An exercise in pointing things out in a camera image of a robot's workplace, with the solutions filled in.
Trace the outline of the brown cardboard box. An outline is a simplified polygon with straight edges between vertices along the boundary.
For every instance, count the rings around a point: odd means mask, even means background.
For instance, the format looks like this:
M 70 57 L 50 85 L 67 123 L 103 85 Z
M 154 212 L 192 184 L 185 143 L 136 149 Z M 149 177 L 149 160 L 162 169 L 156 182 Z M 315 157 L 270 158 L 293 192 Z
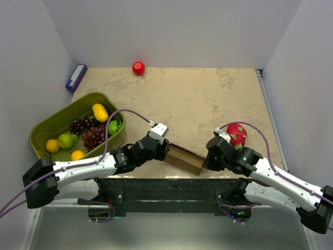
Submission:
M 202 165 L 205 157 L 183 148 L 179 145 L 169 143 L 169 152 L 167 153 L 164 162 L 184 170 L 195 176 L 199 176 L 202 171 Z

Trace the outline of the olive green plastic bin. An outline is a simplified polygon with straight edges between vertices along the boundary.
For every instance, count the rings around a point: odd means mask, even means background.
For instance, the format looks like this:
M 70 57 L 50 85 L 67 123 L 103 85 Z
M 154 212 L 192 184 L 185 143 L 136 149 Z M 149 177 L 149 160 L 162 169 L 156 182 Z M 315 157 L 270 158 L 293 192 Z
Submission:
M 105 143 L 96 145 L 95 148 L 87 149 L 83 140 L 83 135 L 78 136 L 75 144 L 70 149 L 60 149 L 56 153 L 50 153 L 46 148 L 48 140 L 57 139 L 60 135 L 70 132 L 70 124 L 82 118 L 93 118 L 92 106 L 101 104 L 106 108 L 108 114 L 112 114 L 118 108 L 115 104 L 101 92 L 91 92 L 77 99 L 70 105 L 53 114 L 46 120 L 37 124 L 31 131 L 30 145 L 38 158 L 51 157 L 53 161 L 67 161 L 71 159 L 72 152 L 81 150 L 86 153 L 86 158 L 101 155 L 105 148 Z

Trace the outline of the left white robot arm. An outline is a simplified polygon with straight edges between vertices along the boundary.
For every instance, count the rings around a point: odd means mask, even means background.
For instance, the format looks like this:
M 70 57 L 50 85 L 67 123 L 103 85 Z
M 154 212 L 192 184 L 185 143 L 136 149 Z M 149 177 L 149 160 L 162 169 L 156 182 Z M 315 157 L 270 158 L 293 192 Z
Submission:
M 50 204 L 68 184 L 132 172 L 150 160 L 164 161 L 168 152 L 169 140 L 159 141 L 147 135 L 133 145 L 89 159 L 52 161 L 50 157 L 41 158 L 22 176 L 27 207 Z

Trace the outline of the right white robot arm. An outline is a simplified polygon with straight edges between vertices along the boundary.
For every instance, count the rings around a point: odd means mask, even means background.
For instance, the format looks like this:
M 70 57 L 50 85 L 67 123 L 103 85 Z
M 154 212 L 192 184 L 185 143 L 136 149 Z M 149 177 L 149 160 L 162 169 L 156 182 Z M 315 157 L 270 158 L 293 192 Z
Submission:
M 332 218 L 332 187 L 305 182 L 271 164 L 260 153 L 244 147 L 235 149 L 227 140 L 215 136 L 207 144 L 203 167 L 228 169 L 241 175 L 235 187 L 222 194 L 227 208 L 248 209 L 268 205 L 289 210 L 300 217 L 308 229 L 325 234 Z

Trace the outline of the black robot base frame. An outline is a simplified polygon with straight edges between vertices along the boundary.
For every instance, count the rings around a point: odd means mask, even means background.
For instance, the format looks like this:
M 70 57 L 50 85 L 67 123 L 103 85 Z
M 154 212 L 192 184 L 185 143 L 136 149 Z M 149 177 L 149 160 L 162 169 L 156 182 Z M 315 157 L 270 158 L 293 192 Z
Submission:
M 87 205 L 91 219 L 106 219 L 114 208 L 116 217 L 129 213 L 196 213 L 225 216 L 241 222 L 251 217 L 259 202 L 245 198 L 250 183 L 240 179 L 96 179 L 99 191 Z

